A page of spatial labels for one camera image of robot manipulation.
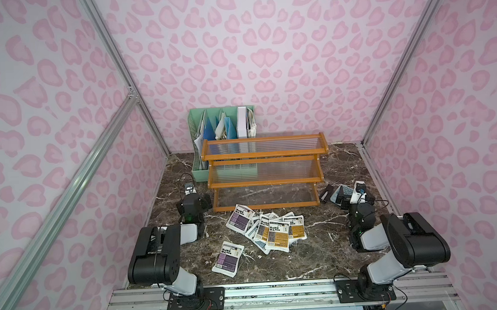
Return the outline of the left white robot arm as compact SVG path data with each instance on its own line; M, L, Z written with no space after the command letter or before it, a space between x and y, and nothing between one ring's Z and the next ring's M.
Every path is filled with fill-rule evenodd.
M132 285L163 285L176 296L202 297L204 287L198 276L181 267L181 247L202 239L205 212L212 208L209 195L189 193L177 202L180 220L164 227L140 230L127 269Z

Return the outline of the yellow coffee bag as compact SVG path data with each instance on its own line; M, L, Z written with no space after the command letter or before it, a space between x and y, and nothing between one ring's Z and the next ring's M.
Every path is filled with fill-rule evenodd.
M269 240L269 232L270 232L270 222L271 221L276 221L277 218L270 218L269 216L266 215L261 215L260 219L258 221L258 230L255 236L256 240L261 240L265 242L267 245L273 245L272 242Z
M266 242L266 250L276 250L289 252L289 230L288 222L279 220L270 220L268 225L268 236Z
M289 224L289 241L294 243L298 240L306 240L307 234L304 226L303 215L293 215L283 217L283 221Z

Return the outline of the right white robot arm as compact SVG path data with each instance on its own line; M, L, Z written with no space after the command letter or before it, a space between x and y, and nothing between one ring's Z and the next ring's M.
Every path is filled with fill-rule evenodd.
M446 240L421 216L382 214L376 224L376 207L351 204L348 212L349 242L358 253L389 251L360 269L358 294L367 300L388 297L393 282L416 267L448 262L451 250Z

